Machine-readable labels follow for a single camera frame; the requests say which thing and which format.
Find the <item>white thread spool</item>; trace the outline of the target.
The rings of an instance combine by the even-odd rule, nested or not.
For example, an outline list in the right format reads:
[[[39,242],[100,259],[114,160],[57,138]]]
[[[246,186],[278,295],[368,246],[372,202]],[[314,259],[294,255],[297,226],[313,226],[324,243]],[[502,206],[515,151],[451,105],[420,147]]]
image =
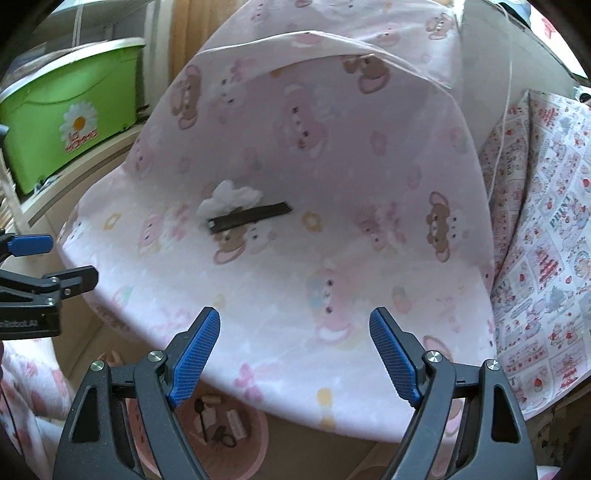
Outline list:
[[[204,402],[205,405],[218,405],[221,403],[221,397],[215,394],[202,395],[200,400]]]

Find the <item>black sachet wrapper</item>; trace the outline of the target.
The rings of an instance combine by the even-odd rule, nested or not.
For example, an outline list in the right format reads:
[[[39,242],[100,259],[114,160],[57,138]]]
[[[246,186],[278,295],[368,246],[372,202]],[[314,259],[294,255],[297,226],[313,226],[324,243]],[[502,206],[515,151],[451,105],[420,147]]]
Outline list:
[[[293,212],[293,208],[287,202],[256,206],[245,210],[238,209],[226,215],[208,219],[207,227],[211,234],[216,234],[249,223],[287,215],[291,212]]]

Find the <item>colourful tissue pack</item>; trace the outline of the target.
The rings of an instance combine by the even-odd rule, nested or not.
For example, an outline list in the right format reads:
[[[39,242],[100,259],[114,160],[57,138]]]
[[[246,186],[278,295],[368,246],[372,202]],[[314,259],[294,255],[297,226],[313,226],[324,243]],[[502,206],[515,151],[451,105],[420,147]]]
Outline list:
[[[233,437],[235,437],[236,440],[245,439],[247,437],[247,431],[245,429],[245,424],[242,423],[242,418],[240,418],[238,411],[235,409],[228,410],[225,412],[225,415]]]

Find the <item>pink plastic waste basket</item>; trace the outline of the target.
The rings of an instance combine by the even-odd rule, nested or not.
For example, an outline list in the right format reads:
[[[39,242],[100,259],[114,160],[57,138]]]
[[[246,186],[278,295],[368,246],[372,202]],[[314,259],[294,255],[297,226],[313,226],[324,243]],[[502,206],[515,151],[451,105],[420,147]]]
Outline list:
[[[266,414],[211,387],[198,388],[176,416],[211,479],[250,479],[269,447]]]

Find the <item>green plastic storage box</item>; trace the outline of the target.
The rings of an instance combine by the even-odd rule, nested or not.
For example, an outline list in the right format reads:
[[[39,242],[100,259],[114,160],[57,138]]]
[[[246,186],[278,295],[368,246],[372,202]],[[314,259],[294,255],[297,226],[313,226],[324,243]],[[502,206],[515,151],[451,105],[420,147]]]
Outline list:
[[[1,91],[3,152],[21,193],[135,124],[143,47],[130,37],[69,49]]]

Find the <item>wooden door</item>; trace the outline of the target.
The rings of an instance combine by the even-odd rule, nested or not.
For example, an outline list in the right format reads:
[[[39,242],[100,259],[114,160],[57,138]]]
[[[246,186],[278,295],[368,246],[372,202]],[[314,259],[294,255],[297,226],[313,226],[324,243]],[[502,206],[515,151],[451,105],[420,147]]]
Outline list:
[[[209,37],[238,11],[245,0],[175,0],[168,42],[169,79],[204,46]]]

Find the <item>printed strawberry quilt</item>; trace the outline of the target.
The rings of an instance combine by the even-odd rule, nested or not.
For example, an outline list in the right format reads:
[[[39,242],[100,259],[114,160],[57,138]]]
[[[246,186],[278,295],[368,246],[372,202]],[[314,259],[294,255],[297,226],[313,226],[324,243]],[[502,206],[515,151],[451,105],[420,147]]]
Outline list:
[[[497,356],[526,418],[590,376],[590,108],[530,90],[491,132]]]

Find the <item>pink cartoon bed sheet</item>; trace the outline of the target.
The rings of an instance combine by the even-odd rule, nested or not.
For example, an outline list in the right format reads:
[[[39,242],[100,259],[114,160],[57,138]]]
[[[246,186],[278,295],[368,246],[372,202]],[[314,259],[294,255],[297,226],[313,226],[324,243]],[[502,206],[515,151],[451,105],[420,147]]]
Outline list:
[[[99,273],[89,305],[156,348],[214,307],[209,384],[297,423],[399,441],[412,410],[370,312],[459,362],[494,352],[460,40],[435,1],[245,3],[63,226],[65,264]],[[197,208],[223,180],[293,212],[211,234]]]

